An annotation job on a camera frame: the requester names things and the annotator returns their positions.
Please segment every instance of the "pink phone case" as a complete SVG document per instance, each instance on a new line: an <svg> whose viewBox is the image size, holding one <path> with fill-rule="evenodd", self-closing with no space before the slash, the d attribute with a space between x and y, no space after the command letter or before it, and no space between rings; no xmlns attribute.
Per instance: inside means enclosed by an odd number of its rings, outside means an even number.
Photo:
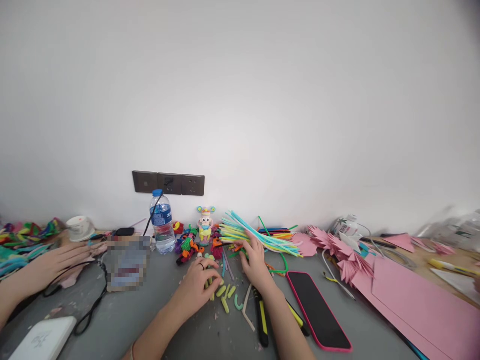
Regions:
<svg viewBox="0 0 480 360"><path fill-rule="evenodd" d="M341 332L343 333L343 335L345 335L346 339L348 340L348 343L350 344L350 348L344 349L344 348L339 348L339 347L328 347L328 346L323 346L323 345L320 343L319 339L317 338L317 334L315 333L314 328L313 328L312 324L310 323L309 316L308 316L308 314L306 313L302 302L300 301L300 298L299 298L299 296L298 296L298 294L297 294L297 291L295 290L295 286L294 286L294 284L292 283L292 280L290 279L290 276L289 276L290 273L306 274L306 275L308 275L308 276L310 277L311 281L313 282L313 284L314 284L315 287L316 287L316 290L318 291L318 293L320 294L321 298L322 298L323 301L325 302L326 306L327 306L328 309L330 310L331 314L332 314L333 317L335 318L335 321L336 321L336 323L338 324L338 326L340 327ZM294 295L295 295L296 301L297 301L298 304L300 305L301 312L302 312L303 315L305 316L305 320L306 320L306 322L308 323L308 326L309 326L310 329L311 329L311 335L312 335L313 338L315 339L316 344L317 344L322 350L325 350L325 351L341 352L341 353L351 353L351 352L354 350L354 348L353 348L353 346L352 346L352 343L350 342L350 339L347 337L347 334L345 334L344 329L342 328L342 326L340 325L339 321L338 321L337 318L335 317L335 314L334 314L334 312L332 311L332 309L330 308L329 304L325 301L324 296L323 296L322 293L320 292L319 288L317 287L317 284L316 284L315 281L312 279L312 277L310 276L310 274L307 273L307 272L302 272L302 271L289 271L289 272L286 273L286 278L288 279L288 282L290 283L290 287L291 287L291 289L293 290L293 293L294 293Z"/></svg>

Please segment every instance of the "blue bottle cap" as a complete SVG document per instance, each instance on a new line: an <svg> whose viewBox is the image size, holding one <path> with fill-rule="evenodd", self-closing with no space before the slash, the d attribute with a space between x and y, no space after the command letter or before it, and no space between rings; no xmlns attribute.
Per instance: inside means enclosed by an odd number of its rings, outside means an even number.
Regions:
<svg viewBox="0 0 480 360"><path fill-rule="evenodd" d="M156 197L156 198L161 197L163 194L164 194L163 189L153 190L153 196Z"/></svg>

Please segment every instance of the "yellow highlighter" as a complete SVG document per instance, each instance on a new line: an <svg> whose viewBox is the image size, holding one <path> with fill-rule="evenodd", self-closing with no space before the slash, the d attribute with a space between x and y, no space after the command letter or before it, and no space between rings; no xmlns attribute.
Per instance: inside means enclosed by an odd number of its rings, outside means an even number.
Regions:
<svg viewBox="0 0 480 360"><path fill-rule="evenodd" d="M436 267L437 269L447 269L447 270L453 271L455 273L466 275L466 276L471 277L471 278L480 277L480 272L470 271L470 270L467 270L464 267L458 267L458 266L452 265L451 263L448 263L448 262L435 260L435 259L430 259L428 261L428 263L430 265Z"/></svg>

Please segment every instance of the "electrical outlet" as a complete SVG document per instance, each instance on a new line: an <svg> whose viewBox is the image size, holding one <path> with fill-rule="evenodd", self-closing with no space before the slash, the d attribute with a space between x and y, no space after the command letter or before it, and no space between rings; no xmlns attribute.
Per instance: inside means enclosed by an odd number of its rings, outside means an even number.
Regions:
<svg viewBox="0 0 480 360"><path fill-rule="evenodd" d="M205 176L185 175L181 176L181 194L203 196L205 193Z"/></svg>
<svg viewBox="0 0 480 360"><path fill-rule="evenodd" d="M165 195L182 195L182 175L159 172L157 176L158 188Z"/></svg>
<svg viewBox="0 0 480 360"><path fill-rule="evenodd" d="M137 193L149 193L159 188L157 173L149 171L132 171L133 184Z"/></svg>

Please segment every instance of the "white power bank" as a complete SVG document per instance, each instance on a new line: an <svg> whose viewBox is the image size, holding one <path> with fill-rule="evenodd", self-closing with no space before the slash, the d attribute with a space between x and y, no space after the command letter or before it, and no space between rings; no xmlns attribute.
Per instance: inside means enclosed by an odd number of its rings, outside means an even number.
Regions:
<svg viewBox="0 0 480 360"><path fill-rule="evenodd" d="M77 319L73 316L40 321L16 348L10 360L55 360L76 323Z"/></svg>

